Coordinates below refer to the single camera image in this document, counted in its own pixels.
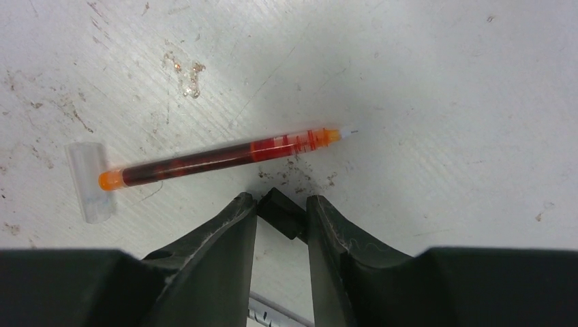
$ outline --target white surface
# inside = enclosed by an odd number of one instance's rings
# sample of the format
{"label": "white surface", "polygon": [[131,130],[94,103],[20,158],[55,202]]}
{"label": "white surface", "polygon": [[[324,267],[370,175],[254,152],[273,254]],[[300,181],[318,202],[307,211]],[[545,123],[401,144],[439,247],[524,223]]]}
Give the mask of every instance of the white surface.
{"label": "white surface", "polygon": [[[140,257],[277,186],[324,194],[412,255],[578,247],[575,1],[146,3],[0,3],[0,246]],[[206,66],[198,99],[179,93],[169,50]],[[123,165],[312,121],[361,132],[299,170],[126,189],[114,217],[82,221],[65,144],[105,142]],[[255,255],[252,289],[312,320],[306,246],[260,222]]]}

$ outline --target pen cap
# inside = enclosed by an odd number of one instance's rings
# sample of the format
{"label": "pen cap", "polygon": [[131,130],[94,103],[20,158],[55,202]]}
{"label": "pen cap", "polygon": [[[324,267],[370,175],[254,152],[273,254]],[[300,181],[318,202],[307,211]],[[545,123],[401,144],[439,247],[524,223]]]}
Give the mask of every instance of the pen cap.
{"label": "pen cap", "polygon": [[69,144],[66,157],[82,217],[87,223],[107,220],[114,208],[112,194],[98,185],[98,176],[106,171],[104,147],[94,142]]}

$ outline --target tabletop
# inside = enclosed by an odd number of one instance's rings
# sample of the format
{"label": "tabletop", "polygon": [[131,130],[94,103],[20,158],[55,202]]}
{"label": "tabletop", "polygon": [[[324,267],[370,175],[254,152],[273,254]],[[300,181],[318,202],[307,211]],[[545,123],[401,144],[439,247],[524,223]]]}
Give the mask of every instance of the tabletop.
{"label": "tabletop", "polygon": [[[576,249],[576,16],[571,0],[2,1],[0,246],[141,258],[277,187],[410,255]],[[122,166],[325,125],[360,132],[123,189],[95,225],[64,151],[102,142]],[[252,291],[312,321],[306,245],[259,221]]]}

